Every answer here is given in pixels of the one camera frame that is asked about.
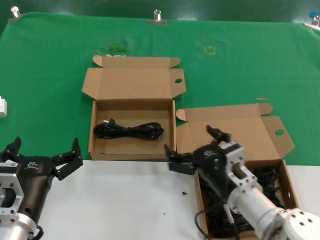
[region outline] robotic arm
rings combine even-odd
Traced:
[[[207,132],[214,140],[193,153],[174,154],[165,145],[169,170],[188,175],[199,172],[224,204],[244,216],[261,240],[320,239],[319,217],[299,208],[276,207],[246,168],[245,148],[217,128],[207,126]]]
[[[0,152],[0,236],[3,240],[39,240],[38,225],[54,177],[60,181],[83,165],[75,138],[70,152],[54,157],[19,154],[21,139]],[[40,232],[35,236],[36,228]]]

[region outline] white object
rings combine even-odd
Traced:
[[[320,166],[288,170],[300,208],[320,216]],[[203,240],[197,211],[193,176],[168,171],[166,162],[84,161],[53,180],[39,225],[46,240]]]
[[[11,12],[16,19],[21,17],[21,13],[19,12],[19,8],[17,6],[13,6],[11,8]]]
[[[7,101],[0,96],[0,118],[7,116]]]

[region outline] metal clip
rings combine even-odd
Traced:
[[[13,14],[13,16],[17,19],[17,18],[20,18],[21,17],[21,14],[19,12],[19,8],[17,6],[13,6],[11,8],[11,12]]]
[[[315,30],[320,31],[320,16],[318,15],[318,13],[316,11],[312,11],[309,14],[310,18],[313,19],[312,23],[304,23],[304,25],[308,28],[312,28]]]
[[[17,21],[19,18],[21,18],[22,14],[19,11],[19,8],[17,6],[13,6],[11,8],[11,12],[13,14],[13,18],[9,19],[9,22],[15,22]]]
[[[161,19],[161,10],[154,10],[154,18],[147,21],[148,24],[167,24],[167,20]]]

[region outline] hole in box flap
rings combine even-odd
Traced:
[[[284,134],[285,134],[285,130],[283,130],[283,129],[278,129],[275,131],[275,135],[277,135],[277,136],[282,136]]]

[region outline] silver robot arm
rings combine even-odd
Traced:
[[[230,142],[222,149],[235,146]],[[320,218],[299,208],[276,207],[263,193],[256,176],[245,164],[245,148],[226,154],[226,174],[237,186],[230,193],[227,204],[232,211],[240,213],[254,228],[261,240],[318,240]]]
[[[169,170],[201,177],[230,210],[242,214],[261,240],[320,240],[320,218],[311,213],[275,206],[263,193],[258,179],[245,166],[245,148],[231,136],[207,126],[214,140],[193,153],[175,154],[165,146]]]

